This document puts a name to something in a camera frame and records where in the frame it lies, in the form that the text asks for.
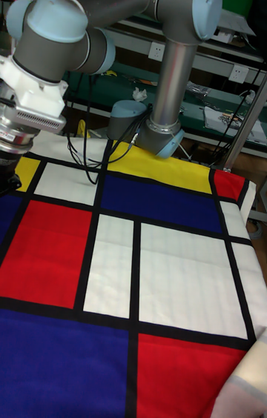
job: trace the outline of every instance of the blue rectangle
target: blue rectangle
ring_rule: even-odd
[[[22,201],[21,197],[3,196],[0,197],[0,244],[13,221],[16,211]]]
[[[124,418],[128,332],[0,311],[4,418]]]
[[[221,233],[212,198],[154,183],[106,176],[101,207]]]

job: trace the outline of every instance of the gray metal tube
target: gray metal tube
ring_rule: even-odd
[[[235,160],[237,159],[240,151],[242,150],[249,133],[251,132],[255,122],[257,121],[258,116],[260,115],[260,112],[264,107],[264,104],[266,103],[266,99],[267,74],[265,75],[254,98],[254,101],[251,103],[251,106],[241,124],[241,127],[234,138],[228,155],[225,158],[225,163],[223,167],[224,170],[231,171],[231,169],[233,168]]]
[[[89,26],[106,27],[135,13],[142,13],[149,0],[77,0],[85,10]]]
[[[154,124],[170,126],[177,122],[196,51],[196,45],[167,40],[151,114]]]

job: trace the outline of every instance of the light blue joint cap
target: light blue joint cap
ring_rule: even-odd
[[[113,105],[111,116],[117,119],[126,119],[131,116],[138,116],[145,110],[145,104],[136,102],[136,100],[119,100]]]
[[[27,24],[43,38],[72,43],[84,37],[88,19],[68,0],[37,0]]]
[[[164,146],[164,148],[158,152],[157,156],[164,159],[169,158],[172,154],[174,154],[174,151],[178,148],[184,135],[184,130],[181,129],[180,131],[178,131],[178,133],[167,143],[167,145]]]
[[[203,41],[210,39],[220,20],[223,0],[193,0],[192,16],[197,35]]]
[[[103,31],[99,27],[96,29],[98,29],[99,31],[102,31],[102,33],[104,34],[106,38],[106,42],[107,42],[107,50],[106,50],[105,59],[102,63],[102,66],[96,72],[94,72],[92,76],[94,76],[95,74],[103,74],[108,69],[110,69],[116,57],[116,48],[115,48],[115,44],[113,43],[113,40],[105,33],[105,31]]]
[[[16,0],[7,11],[7,31],[17,41],[22,37],[23,21],[26,10],[33,0]]]

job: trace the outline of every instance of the cable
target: cable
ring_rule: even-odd
[[[143,113],[141,113],[138,117],[136,117],[131,123],[130,125],[126,128],[126,130],[124,131],[124,133],[119,137],[119,139],[116,141],[116,143],[114,144],[114,146],[111,148],[110,153],[107,153],[107,157],[106,159],[103,158],[102,161],[96,161],[95,159],[91,159],[87,157],[86,154],[86,150],[87,150],[87,133],[88,133],[88,122],[89,122],[89,114],[90,114],[90,103],[91,103],[91,94],[92,94],[92,80],[91,77],[89,77],[89,100],[88,100],[88,106],[87,106],[87,110],[86,110],[86,118],[85,118],[85,133],[84,133],[84,142],[83,142],[83,152],[82,154],[79,153],[77,151],[77,149],[73,146],[71,140],[70,140],[70,134],[67,132],[67,148],[70,151],[71,157],[73,158],[74,162],[76,164],[78,164],[79,166],[81,166],[87,175],[88,180],[90,181],[91,184],[96,185],[98,182],[98,177],[99,175],[97,175],[96,177],[96,181],[93,181],[92,178],[90,177],[90,168],[97,168],[103,165],[108,165],[110,163],[114,163],[119,161],[120,159],[122,159],[124,156],[126,156],[126,154],[130,151],[130,149],[132,148],[132,146],[134,145],[137,136],[139,135],[142,123],[147,119],[148,115],[151,113],[152,111],[152,105],[149,105],[147,110]],[[131,133],[131,131],[134,131],[134,135],[132,140],[130,141],[127,150],[119,157],[116,159],[112,159],[109,160],[110,156],[116,151],[116,149],[118,148],[119,144],[125,140],[125,138],[127,138],[127,136]]]
[[[260,68],[258,69],[257,74],[256,74],[256,76],[254,77],[253,82],[251,83],[251,87],[252,87],[252,86],[254,85],[254,83],[256,82],[256,79],[257,79],[258,75],[260,74],[260,71],[263,69],[264,64],[265,64],[265,62],[263,62],[263,63],[260,65]],[[227,127],[226,127],[226,129],[225,129],[224,134],[221,136],[221,138],[220,138],[220,140],[219,140],[219,143],[218,143],[218,144],[217,144],[217,146],[215,147],[215,150],[213,151],[213,154],[212,154],[212,158],[214,158],[215,154],[217,154],[217,156],[215,157],[215,160],[211,163],[211,166],[212,166],[212,165],[214,165],[216,162],[218,162],[218,161],[219,161],[219,160],[220,160],[220,159],[224,156],[225,152],[227,152],[227,150],[230,148],[231,143],[233,142],[233,139],[234,139],[234,138],[233,138],[233,139],[232,139],[232,140],[231,140],[228,144],[226,144],[224,147],[220,148],[220,150],[218,151],[218,148],[220,147],[221,143],[223,143],[223,140],[225,139],[225,136],[226,136],[226,134],[227,134],[227,132],[228,132],[228,130],[229,130],[229,128],[230,128],[230,126],[231,126],[231,123],[234,121],[234,118],[236,117],[237,113],[239,112],[240,108],[242,107],[243,102],[245,101],[245,98],[246,98],[246,96],[248,95],[249,91],[250,91],[250,89],[248,89],[248,90],[246,90],[245,92],[243,92],[243,93],[245,94],[245,95],[244,95],[244,97],[242,98],[242,100],[241,100],[240,104],[238,105],[237,109],[235,110],[235,112],[234,112],[233,116],[231,117],[231,120],[230,120],[230,122],[228,123],[228,125],[227,125]]]
[[[85,133],[84,133],[84,143],[83,143],[83,162],[85,167],[86,176],[88,178],[88,181],[91,182],[91,184],[96,185],[98,182],[99,174],[96,177],[96,181],[93,181],[90,177],[89,171],[88,171],[88,165],[87,165],[87,157],[86,157],[86,148],[87,148],[87,137],[88,137],[88,122],[89,122],[89,113],[90,113],[90,104],[92,99],[92,80],[91,77],[88,77],[89,81],[89,100],[88,100],[88,106],[86,110],[86,117],[85,117]]]

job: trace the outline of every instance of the metal pole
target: metal pole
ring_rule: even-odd
[[[151,120],[155,125],[177,122],[197,46],[167,40]]]
[[[260,112],[263,109],[264,104],[267,99],[267,74],[265,75],[257,94],[252,102],[241,126],[237,132],[237,135],[234,137],[234,141],[231,145],[231,148],[228,152],[228,155],[225,158],[225,163],[223,169],[225,171],[231,171],[233,168],[234,162],[237,159],[240,151],[245,144],[246,139],[248,138],[249,133],[251,132],[254,124],[257,121]]]

